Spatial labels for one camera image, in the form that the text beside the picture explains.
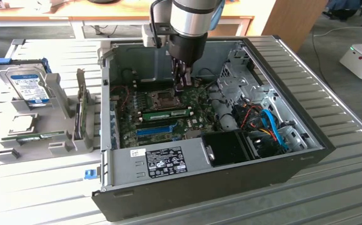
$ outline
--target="table leg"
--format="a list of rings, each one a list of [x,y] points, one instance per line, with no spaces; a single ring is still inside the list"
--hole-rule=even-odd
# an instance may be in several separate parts
[[[94,27],[95,27],[95,34],[100,35],[102,34],[100,27],[98,25],[95,25]]]
[[[235,36],[246,36],[249,24],[250,24],[250,19],[244,19],[240,21]]]
[[[75,39],[86,39],[86,34],[83,32],[83,21],[70,21]]]

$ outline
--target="green circuit board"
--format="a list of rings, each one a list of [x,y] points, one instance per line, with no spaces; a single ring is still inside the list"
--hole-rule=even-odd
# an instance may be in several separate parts
[[[163,94],[168,95],[170,90],[167,89],[163,91],[167,91]],[[152,96],[160,91],[138,92],[134,89],[128,89],[130,96],[124,104],[126,106],[123,109],[118,109],[120,116],[120,148],[184,140],[198,137],[202,133],[212,132],[215,130],[215,126],[208,120],[207,115],[214,115],[214,109],[211,104],[206,101],[207,94],[203,93],[203,91],[206,91],[204,85],[190,88],[184,90],[176,102],[174,101],[170,103],[172,98],[168,97],[166,98],[167,101],[162,101],[162,104],[158,105]],[[171,111],[175,117],[170,117],[171,114],[162,113],[162,111]],[[160,116],[156,116],[156,120],[147,121],[147,114]],[[140,128],[142,125],[150,125],[152,123],[167,123],[167,125],[172,126],[172,132],[163,132],[152,135],[138,135],[138,130],[140,130],[138,128]]]

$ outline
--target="floor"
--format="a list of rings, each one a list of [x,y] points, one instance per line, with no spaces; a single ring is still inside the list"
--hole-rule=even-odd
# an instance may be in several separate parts
[[[329,30],[359,26],[362,17],[355,15],[347,22],[329,20],[319,17],[314,25],[314,33],[323,34]],[[95,35],[92,27],[86,27],[87,38],[107,37],[112,33],[115,26],[102,29],[104,35]],[[119,26],[112,38],[140,36],[139,27]],[[0,28],[0,57],[4,57],[11,40],[15,38],[24,39],[47,39],[47,38],[74,38],[71,27],[10,27]],[[362,43],[362,29],[345,29],[331,32],[322,37],[314,37],[315,48],[319,55],[322,72],[326,80],[347,106],[353,109],[358,117],[362,119],[362,80],[339,64],[339,59],[347,51],[351,44]],[[318,60],[313,50],[313,37],[307,37],[298,55],[319,74]]]

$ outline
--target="wooden desk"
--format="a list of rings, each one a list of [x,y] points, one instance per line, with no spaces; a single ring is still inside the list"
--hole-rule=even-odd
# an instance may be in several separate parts
[[[152,0],[120,0],[111,4],[94,4],[75,0],[54,7],[54,13],[40,14],[26,8],[0,10],[0,26],[72,26],[75,38],[84,38],[83,26],[148,24]],[[219,24],[231,24],[234,35],[244,36],[254,18],[254,7],[246,0],[226,2]],[[230,35],[232,29],[219,25],[211,35]]]

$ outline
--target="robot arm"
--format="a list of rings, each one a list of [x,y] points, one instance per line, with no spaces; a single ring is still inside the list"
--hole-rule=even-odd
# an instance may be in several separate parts
[[[215,9],[223,0],[156,0],[151,25],[143,28],[144,45],[160,48],[168,41],[176,95],[191,86],[194,62],[202,57]]]

